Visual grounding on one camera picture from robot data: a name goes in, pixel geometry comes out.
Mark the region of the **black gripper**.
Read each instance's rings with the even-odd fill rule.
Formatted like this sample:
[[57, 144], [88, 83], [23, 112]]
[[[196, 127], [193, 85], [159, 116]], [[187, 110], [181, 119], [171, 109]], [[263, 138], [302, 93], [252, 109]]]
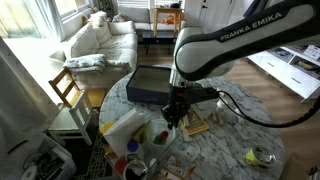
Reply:
[[168, 128], [172, 130], [179, 124], [192, 104], [216, 99], [219, 93], [212, 87], [207, 88], [180, 88], [172, 86], [169, 89], [169, 101], [161, 109], [163, 118], [168, 122]]

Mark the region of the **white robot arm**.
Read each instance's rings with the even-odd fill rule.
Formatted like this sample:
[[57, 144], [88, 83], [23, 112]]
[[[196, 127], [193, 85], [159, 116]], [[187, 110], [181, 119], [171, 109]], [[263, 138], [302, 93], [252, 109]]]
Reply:
[[181, 30], [173, 53], [169, 100], [161, 109], [168, 127], [176, 127], [192, 104], [220, 96], [214, 88], [196, 88], [196, 81], [226, 74], [245, 56], [280, 46], [316, 44], [319, 25], [320, 0], [283, 0], [212, 33]]

